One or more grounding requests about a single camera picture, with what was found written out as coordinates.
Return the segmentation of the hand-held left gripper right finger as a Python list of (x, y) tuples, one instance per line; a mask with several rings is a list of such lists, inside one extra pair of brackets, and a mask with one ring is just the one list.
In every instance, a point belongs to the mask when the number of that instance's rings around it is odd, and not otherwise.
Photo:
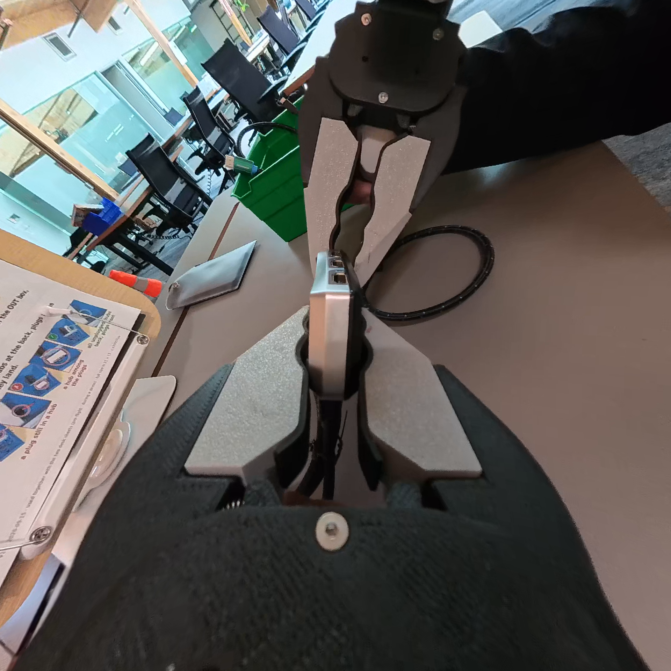
[(482, 466), (430, 359), (363, 309), (358, 459), (368, 488), (474, 479)]

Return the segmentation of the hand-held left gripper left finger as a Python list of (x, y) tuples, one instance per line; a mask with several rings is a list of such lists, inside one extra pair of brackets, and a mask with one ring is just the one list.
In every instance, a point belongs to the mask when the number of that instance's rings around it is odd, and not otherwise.
[(185, 462), (192, 476), (272, 478), (283, 489), (309, 453), (309, 375), (304, 306), (232, 365)]

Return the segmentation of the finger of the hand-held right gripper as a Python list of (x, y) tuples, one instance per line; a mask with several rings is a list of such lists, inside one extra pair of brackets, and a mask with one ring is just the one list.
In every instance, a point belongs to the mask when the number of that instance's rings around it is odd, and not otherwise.
[(333, 247), (341, 207), (354, 180), (360, 144), (345, 121), (323, 118), (304, 189), (310, 258)]
[(372, 215), (354, 262), (359, 279), (372, 277), (410, 220), (430, 144), (430, 140), (406, 135), (381, 149), (372, 188)]

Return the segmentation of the green plastic bin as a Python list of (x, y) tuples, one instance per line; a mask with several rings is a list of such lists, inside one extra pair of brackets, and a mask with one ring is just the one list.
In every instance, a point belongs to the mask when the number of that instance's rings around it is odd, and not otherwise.
[(306, 233), (298, 113), (285, 109), (270, 122), (241, 130), (236, 150), (257, 168), (238, 173), (232, 195), (286, 242)]

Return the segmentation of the black braided cable green plugs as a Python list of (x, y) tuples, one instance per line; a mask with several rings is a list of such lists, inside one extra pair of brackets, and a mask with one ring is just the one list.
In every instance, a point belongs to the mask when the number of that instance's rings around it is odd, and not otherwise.
[(366, 289), (368, 288), (369, 282), (365, 283), (364, 287), (359, 290), (359, 294), (362, 298), (363, 307), (367, 308), (374, 316), (378, 317), (385, 322), (395, 322), (395, 323), (410, 323), (410, 322), (422, 322), (434, 317), (438, 317), (442, 314), (445, 314), (452, 309), (455, 309), (459, 305), (462, 305), (466, 300), (468, 300), (474, 293), (486, 282), (490, 273), (493, 269), (495, 263), (495, 249), (492, 245), (490, 238), (482, 233), (481, 231), (474, 229), (470, 226), (465, 225), (438, 225), (430, 228), (425, 228), (423, 230), (418, 230), (413, 233), (410, 233), (403, 238), (399, 238), (386, 253), (384, 260), (392, 256), (403, 246), (410, 244), (412, 242), (418, 241), (423, 238), (429, 238), (432, 236), (442, 236), (442, 235), (452, 235), (452, 236), (461, 236), (470, 240), (480, 256), (480, 265), (477, 273), (475, 274), (473, 280), (462, 289), (458, 294), (453, 297), (446, 299), (436, 305), (432, 305), (426, 308), (417, 309), (413, 311), (406, 312), (397, 312), (393, 313), (390, 311), (384, 311), (380, 308), (377, 308), (370, 303), (366, 297)]
[(257, 130), (283, 130), (291, 134), (297, 135), (297, 129), (285, 123), (277, 122), (254, 122), (243, 128), (233, 143), (233, 153), (227, 154), (224, 159), (224, 167), (226, 170), (236, 174), (247, 174), (254, 176), (259, 172), (256, 164), (247, 158), (241, 150), (241, 143), (245, 135)]

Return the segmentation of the grey usb hub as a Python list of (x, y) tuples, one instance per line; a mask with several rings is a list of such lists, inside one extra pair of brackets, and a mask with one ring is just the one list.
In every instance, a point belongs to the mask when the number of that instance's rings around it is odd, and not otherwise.
[(307, 367), (311, 388), (324, 401), (344, 401), (357, 388), (362, 356), (361, 289), (348, 257), (317, 253), (309, 293)]

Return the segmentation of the person's right forearm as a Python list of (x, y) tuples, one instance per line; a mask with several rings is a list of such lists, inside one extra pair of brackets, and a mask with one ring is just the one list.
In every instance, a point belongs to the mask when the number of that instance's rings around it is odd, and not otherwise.
[(670, 2), (600, 1), (468, 49), (444, 174), (637, 136), (670, 122)]

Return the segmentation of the white sign stand base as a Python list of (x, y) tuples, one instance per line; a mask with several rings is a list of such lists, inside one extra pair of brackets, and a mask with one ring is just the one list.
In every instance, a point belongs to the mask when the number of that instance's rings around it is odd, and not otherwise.
[(173, 376), (135, 381), (36, 585), (1, 627), (2, 670), (12, 669), (52, 610), (96, 512), (122, 470), (159, 426), (175, 389)]

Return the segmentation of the orange traffic cone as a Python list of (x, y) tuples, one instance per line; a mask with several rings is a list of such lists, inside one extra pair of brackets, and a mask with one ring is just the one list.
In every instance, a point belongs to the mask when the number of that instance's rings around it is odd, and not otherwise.
[(123, 286), (139, 291), (149, 298), (158, 298), (163, 290), (163, 283), (160, 280), (141, 277), (120, 270), (110, 270), (108, 277)]

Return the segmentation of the instruction sheet on stand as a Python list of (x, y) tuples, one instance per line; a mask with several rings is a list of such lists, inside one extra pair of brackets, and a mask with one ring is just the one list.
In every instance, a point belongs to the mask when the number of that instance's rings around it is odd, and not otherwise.
[[(149, 338), (150, 343), (154, 342), (160, 333), (161, 318), (154, 304), (138, 291), (102, 274), (96, 274), (6, 231), (1, 231), (1, 259), (89, 295), (139, 309), (144, 319), (138, 330)], [(16, 558), (13, 562), (12, 569), (1, 585), (1, 625), (4, 625), (28, 598), (60, 531), (61, 528), (57, 527), (48, 540), (46, 549), (36, 558), (30, 560)]]

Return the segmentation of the small blue parts bin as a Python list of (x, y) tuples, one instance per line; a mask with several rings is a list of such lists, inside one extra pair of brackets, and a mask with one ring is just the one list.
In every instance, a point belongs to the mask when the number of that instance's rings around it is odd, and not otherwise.
[(81, 228), (98, 237), (122, 216), (122, 210), (114, 201), (102, 198), (100, 204), (89, 206)]

